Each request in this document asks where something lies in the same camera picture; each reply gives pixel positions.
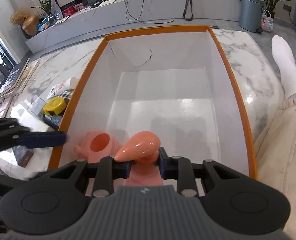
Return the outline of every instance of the wall outlet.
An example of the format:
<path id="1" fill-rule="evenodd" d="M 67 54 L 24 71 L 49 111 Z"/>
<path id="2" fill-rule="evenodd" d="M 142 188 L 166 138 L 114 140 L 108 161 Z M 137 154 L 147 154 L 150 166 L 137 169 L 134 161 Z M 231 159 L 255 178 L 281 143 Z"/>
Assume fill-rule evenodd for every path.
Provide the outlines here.
<path id="1" fill-rule="evenodd" d="M 292 11 L 292 7 L 289 6 L 289 5 L 286 5 L 286 4 L 283 5 L 283 9 L 286 10 L 286 11 L 289 11 L 289 12 Z"/>

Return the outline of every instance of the beige pants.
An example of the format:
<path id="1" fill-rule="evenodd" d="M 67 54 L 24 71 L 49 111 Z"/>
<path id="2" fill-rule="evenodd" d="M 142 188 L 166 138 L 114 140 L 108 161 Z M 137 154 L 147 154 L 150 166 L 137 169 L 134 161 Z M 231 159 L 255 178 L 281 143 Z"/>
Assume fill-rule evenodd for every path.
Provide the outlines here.
<path id="1" fill-rule="evenodd" d="M 296 240 L 296 98 L 285 101 L 255 143 L 258 180 L 281 191 L 291 214 L 284 228 Z"/>

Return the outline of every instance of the pink watering can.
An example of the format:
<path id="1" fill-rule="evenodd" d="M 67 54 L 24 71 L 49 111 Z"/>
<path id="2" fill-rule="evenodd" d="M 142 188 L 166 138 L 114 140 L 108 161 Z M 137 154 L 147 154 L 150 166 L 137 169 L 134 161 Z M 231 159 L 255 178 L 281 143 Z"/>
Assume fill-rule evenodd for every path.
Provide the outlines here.
<path id="1" fill-rule="evenodd" d="M 139 132 L 132 136 L 115 154 L 115 161 L 127 162 L 135 160 L 131 167 L 127 186 L 160 186 L 163 180 L 159 168 L 155 166 L 158 161 L 160 139 L 152 132 Z"/>
<path id="2" fill-rule="evenodd" d="M 73 150 L 78 158 L 86 159 L 89 163 L 98 163 L 101 158 L 115 155 L 121 148 L 120 143 L 110 134 L 103 131 L 90 131 L 75 145 Z"/>

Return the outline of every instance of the trash can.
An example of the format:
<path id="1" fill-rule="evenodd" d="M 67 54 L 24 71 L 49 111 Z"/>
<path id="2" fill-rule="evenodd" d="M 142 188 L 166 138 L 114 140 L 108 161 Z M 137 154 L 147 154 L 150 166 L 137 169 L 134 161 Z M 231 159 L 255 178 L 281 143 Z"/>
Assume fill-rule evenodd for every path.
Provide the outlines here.
<path id="1" fill-rule="evenodd" d="M 264 3 L 264 0 L 241 0 L 241 28 L 253 33 L 260 28 Z"/>

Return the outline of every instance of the person's foot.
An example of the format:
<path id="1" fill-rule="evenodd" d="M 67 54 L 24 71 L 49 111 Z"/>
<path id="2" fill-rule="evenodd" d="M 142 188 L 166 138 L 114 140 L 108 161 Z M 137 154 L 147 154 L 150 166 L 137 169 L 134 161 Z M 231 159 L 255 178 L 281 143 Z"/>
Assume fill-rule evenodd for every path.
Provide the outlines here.
<path id="1" fill-rule="evenodd" d="M 272 56 L 277 63 L 285 99 L 296 94 L 296 63 L 288 43 L 278 35 L 272 38 Z"/>

